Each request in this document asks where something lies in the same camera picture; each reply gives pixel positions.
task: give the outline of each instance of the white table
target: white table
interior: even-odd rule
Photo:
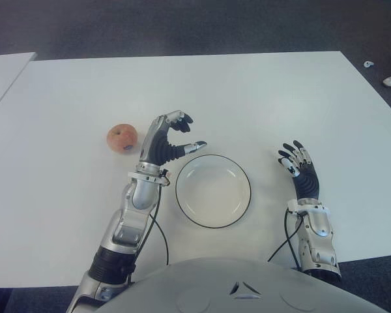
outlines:
[[[35,53],[0,55],[0,100]]]
[[[0,104],[0,287],[80,282],[139,158],[111,152],[107,131],[130,123],[142,142],[177,109],[195,123],[170,141],[209,145],[166,165],[175,175],[159,222],[172,262],[270,256],[295,197],[276,151],[293,139],[315,161],[338,261],[391,255],[391,109],[340,52],[35,61]],[[252,186],[247,213],[220,230],[190,222],[175,199],[179,170],[210,153]],[[288,248],[273,261],[293,266]],[[134,278],[164,262],[155,228]]]

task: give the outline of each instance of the peach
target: peach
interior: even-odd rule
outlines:
[[[138,142],[138,133],[136,129],[129,124],[119,124],[109,130],[107,134],[107,144],[110,149],[125,153]]]

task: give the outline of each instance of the gray carpet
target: gray carpet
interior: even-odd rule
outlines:
[[[381,83],[391,75],[391,0],[0,0],[0,54],[68,59],[327,50],[342,51],[391,107],[391,88]],[[366,60],[375,66],[364,68]],[[391,256],[343,263],[341,270],[344,289],[391,312]],[[0,312],[64,312],[74,292],[0,290]]]

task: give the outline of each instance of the plate rim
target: plate rim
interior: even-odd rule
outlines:
[[[222,157],[222,158],[228,159],[229,161],[235,163],[235,164],[237,165],[238,168],[240,168],[240,170],[242,171],[242,173],[245,175],[246,179],[248,180],[248,185],[249,185],[249,200],[248,200],[248,204],[246,205],[246,208],[245,208],[243,214],[240,215],[240,216],[238,217],[237,220],[235,220],[235,221],[233,221],[232,223],[227,224],[227,225],[225,225],[225,226],[212,227],[212,226],[206,226],[206,225],[202,225],[202,224],[200,224],[200,223],[197,223],[196,221],[192,220],[192,219],[184,212],[184,210],[183,210],[182,207],[181,207],[180,201],[178,200],[177,182],[178,182],[178,178],[180,177],[180,174],[181,174],[182,170],[183,170],[187,165],[189,165],[189,163],[191,163],[191,162],[194,161],[195,159],[201,158],[201,157],[203,157],[203,156],[204,156],[204,157],[205,157],[205,156],[206,156],[206,157],[208,157],[208,156],[214,156],[214,157]],[[225,227],[228,227],[228,226],[230,226],[230,225],[233,225],[234,223],[236,223],[238,220],[240,220],[240,219],[246,214],[247,210],[249,209],[249,205],[250,205],[250,200],[251,200],[251,198],[252,198],[252,186],[251,186],[251,184],[250,184],[249,177],[246,175],[246,172],[245,172],[245,171],[243,170],[243,168],[242,168],[239,164],[237,164],[234,160],[232,160],[232,159],[230,159],[230,158],[228,158],[228,157],[226,157],[226,156],[223,156],[223,155],[215,155],[215,154],[199,155],[199,156],[197,156],[197,157],[195,157],[195,158],[189,160],[189,161],[181,168],[180,172],[178,173],[177,180],[175,181],[175,199],[177,199],[177,203],[178,203],[178,206],[180,207],[181,212],[184,213],[184,215],[185,215],[189,220],[191,220],[194,224],[197,224],[198,226],[201,226],[201,227],[204,227],[204,228],[209,228],[209,229],[217,230],[217,229],[220,229],[220,228],[225,228]]]

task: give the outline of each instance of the black cable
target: black cable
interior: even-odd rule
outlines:
[[[161,232],[161,234],[162,234],[162,237],[164,238],[164,241],[165,241],[165,249],[167,250],[167,264],[166,265],[168,265],[169,264],[169,249],[168,249],[168,242],[167,242],[167,238],[165,237],[165,234],[164,234],[164,232],[162,231],[162,228],[161,228],[161,226],[159,226],[159,224],[158,224],[158,222],[155,220],[155,225],[157,225],[158,226],[158,229],[160,230],[160,232]]]
[[[288,215],[288,208],[287,210],[285,210],[285,216],[284,216],[284,230],[285,230],[285,238],[287,238],[287,242],[288,242],[288,245],[289,245],[289,249],[291,250],[291,253],[293,255],[293,258],[294,258],[294,261],[295,261],[295,265],[297,266],[297,270],[299,272],[301,272],[300,270],[300,264],[298,264],[298,260],[297,260],[297,257],[295,256],[295,253],[294,253],[294,249],[293,249],[293,246],[289,240],[289,237],[288,237],[288,231],[287,231],[287,215]]]
[[[141,254],[142,248],[143,248],[143,246],[145,245],[146,240],[148,239],[149,234],[151,233],[152,228],[154,227],[154,224],[155,224],[155,221],[156,221],[156,216],[158,215],[160,203],[161,203],[161,185],[159,185],[159,190],[158,190],[158,203],[156,204],[155,214],[154,214],[154,216],[152,217],[151,225],[149,226],[148,231],[146,232],[146,235],[145,235],[145,237],[143,238],[142,243],[140,244],[140,246],[139,246],[139,248],[138,248],[138,251],[136,251],[136,253],[135,253],[135,258],[134,258],[133,264],[135,264],[135,262],[136,262],[138,256]],[[128,276],[128,284],[130,284],[131,282],[132,282],[132,274],[130,273],[129,276]]]
[[[300,229],[300,226],[301,226],[301,224],[303,223],[303,218],[302,218],[302,216],[301,216],[301,222],[300,222],[300,224],[297,226],[297,228],[296,228],[296,230],[291,234],[291,236],[289,236],[288,238],[289,239],[291,239],[291,238],[293,238],[293,236],[297,233],[297,231]],[[275,250],[275,252],[271,255],[271,257],[268,259],[268,262],[270,261],[270,260],[272,260],[272,258],[278,253],[278,251],[280,251],[280,249],[286,244],[288,242],[288,240],[286,239],[279,247],[278,247],[278,249],[276,249]]]

